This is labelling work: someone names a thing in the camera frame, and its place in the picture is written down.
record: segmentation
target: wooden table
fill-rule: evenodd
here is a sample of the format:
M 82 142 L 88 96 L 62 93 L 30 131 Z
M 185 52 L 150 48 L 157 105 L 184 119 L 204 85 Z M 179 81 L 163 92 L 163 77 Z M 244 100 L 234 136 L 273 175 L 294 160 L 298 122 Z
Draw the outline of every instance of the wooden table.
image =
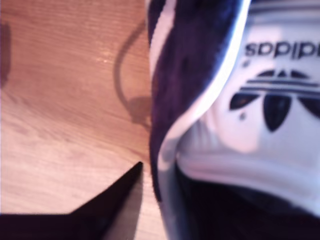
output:
M 1 1 L 1 212 L 67 213 L 138 161 L 109 233 L 163 240 L 143 0 Z

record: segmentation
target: sneaker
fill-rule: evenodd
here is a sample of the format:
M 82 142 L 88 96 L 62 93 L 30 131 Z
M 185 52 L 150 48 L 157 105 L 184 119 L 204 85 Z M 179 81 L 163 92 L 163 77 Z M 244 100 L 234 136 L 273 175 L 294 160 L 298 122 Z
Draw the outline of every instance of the sneaker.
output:
M 146 6 L 168 239 L 320 239 L 320 1 Z

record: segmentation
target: wood grain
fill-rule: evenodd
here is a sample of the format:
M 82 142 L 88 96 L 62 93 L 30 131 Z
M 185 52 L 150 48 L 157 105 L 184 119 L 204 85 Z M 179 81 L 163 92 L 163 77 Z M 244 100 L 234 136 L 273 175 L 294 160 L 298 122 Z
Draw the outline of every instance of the wood grain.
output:
M 123 212 L 110 239 L 165 239 L 144 21 L 143 0 L 1 1 L 2 213 L 70 212 L 142 161 L 138 222 Z

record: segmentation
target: black logo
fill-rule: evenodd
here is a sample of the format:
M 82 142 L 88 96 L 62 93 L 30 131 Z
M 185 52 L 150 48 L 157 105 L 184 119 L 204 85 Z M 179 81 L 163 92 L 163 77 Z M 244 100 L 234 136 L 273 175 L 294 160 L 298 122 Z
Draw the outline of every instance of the black logo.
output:
M 267 128 L 274 132 L 285 121 L 292 104 L 292 94 L 314 116 L 320 119 L 320 88 L 317 82 L 296 70 L 288 75 L 284 70 L 267 70 L 250 79 L 231 99 L 230 110 L 250 104 L 266 92 L 263 116 Z
M 301 59 L 306 57 L 320 57 L 320 43 L 311 41 L 301 41 L 290 43 L 288 41 L 249 43 L 245 46 L 245 55 L 253 56 L 291 56 L 291 59 Z

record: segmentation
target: adidas text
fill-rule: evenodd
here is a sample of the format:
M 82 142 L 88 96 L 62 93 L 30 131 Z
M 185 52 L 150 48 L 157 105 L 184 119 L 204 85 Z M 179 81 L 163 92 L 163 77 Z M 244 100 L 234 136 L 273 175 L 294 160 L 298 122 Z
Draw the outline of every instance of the adidas text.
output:
M 245 46 L 245 55 L 247 57 L 271 56 L 273 58 L 285 56 L 296 60 L 306 57 L 320 58 L 320 43 L 315 44 L 311 41 L 249 43 Z

